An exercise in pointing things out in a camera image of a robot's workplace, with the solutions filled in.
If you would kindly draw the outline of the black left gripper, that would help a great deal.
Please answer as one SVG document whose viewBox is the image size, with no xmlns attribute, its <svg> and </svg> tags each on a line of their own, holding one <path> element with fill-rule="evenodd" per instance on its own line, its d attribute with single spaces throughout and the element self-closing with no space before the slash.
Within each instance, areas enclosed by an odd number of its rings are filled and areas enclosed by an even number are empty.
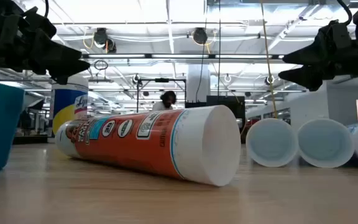
<svg viewBox="0 0 358 224">
<path fill-rule="evenodd" d="M 53 81 L 66 85 L 69 77 L 89 69 L 90 64 L 80 60 L 80 51 L 52 41 L 57 30 L 47 19 L 49 1 L 44 1 L 41 16 L 37 7 L 23 11 L 13 0 L 0 0 L 0 67 L 49 71 Z"/>
</svg>

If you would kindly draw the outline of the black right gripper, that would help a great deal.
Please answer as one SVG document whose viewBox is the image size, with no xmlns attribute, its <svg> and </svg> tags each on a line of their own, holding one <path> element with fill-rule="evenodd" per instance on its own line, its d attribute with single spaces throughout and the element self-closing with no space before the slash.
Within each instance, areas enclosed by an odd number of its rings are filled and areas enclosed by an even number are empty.
<svg viewBox="0 0 358 224">
<path fill-rule="evenodd" d="M 323 80 L 332 80 L 338 75 L 358 77 L 358 44 L 337 50 L 334 42 L 315 40 L 312 44 L 283 56 L 285 63 L 304 65 L 278 74 L 281 79 L 296 83 L 309 91 L 317 91 Z M 315 64 L 329 63 L 329 66 Z"/>
</svg>

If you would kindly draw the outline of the orange sealant tube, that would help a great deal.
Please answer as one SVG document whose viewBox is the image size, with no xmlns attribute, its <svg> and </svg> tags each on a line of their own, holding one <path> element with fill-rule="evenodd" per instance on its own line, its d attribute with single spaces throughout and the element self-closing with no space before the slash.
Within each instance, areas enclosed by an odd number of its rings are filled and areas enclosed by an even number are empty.
<svg viewBox="0 0 358 224">
<path fill-rule="evenodd" d="M 222 187 L 241 159 L 241 137 L 223 105 L 67 121 L 59 150 L 86 161 Z"/>
</svg>

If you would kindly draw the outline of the Lysol wipes canister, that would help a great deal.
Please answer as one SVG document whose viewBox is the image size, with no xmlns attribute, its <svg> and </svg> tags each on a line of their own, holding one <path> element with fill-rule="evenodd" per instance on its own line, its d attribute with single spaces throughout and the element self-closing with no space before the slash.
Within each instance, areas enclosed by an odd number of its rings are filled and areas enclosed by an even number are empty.
<svg viewBox="0 0 358 224">
<path fill-rule="evenodd" d="M 52 138 L 62 124 L 87 117 L 88 90 L 88 80 L 80 75 L 69 77 L 66 85 L 52 82 L 49 116 Z"/>
</svg>

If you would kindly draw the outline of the black computer case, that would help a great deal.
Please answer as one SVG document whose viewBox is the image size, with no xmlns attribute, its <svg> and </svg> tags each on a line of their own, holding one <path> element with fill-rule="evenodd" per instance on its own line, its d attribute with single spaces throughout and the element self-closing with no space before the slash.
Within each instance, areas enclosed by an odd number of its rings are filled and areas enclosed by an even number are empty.
<svg viewBox="0 0 358 224">
<path fill-rule="evenodd" d="M 213 96 L 209 95 L 206 97 L 206 105 L 224 105 L 227 106 L 234 116 L 236 117 L 237 124 L 239 129 L 242 129 L 246 123 L 246 106 L 245 106 L 245 97 L 244 96 Z"/>
</svg>

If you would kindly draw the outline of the person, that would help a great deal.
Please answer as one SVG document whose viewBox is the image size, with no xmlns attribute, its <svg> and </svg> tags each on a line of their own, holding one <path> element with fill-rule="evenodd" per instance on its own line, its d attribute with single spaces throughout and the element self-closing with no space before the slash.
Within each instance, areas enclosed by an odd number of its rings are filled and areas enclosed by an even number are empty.
<svg viewBox="0 0 358 224">
<path fill-rule="evenodd" d="M 166 91 L 164 94 L 160 96 L 160 101 L 156 102 L 152 111 L 164 111 L 164 110 L 172 110 L 172 105 L 175 105 L 177 102 L 177 96 L 174 91 Z"/>
</svg>

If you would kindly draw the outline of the black table frame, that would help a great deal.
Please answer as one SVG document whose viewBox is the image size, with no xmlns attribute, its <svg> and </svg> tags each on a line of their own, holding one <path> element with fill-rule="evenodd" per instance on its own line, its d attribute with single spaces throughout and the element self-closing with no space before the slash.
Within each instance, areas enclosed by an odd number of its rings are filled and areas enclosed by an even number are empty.
<svg viewBox="0 0 358 224">
<path fill-rule="evenodd" d="M 13 145 L 21 144 L 45 144 L 48 143 L 47 135 L 35 135 L 35 136 L 15 136 L 12 142 Z"/>
</svg>

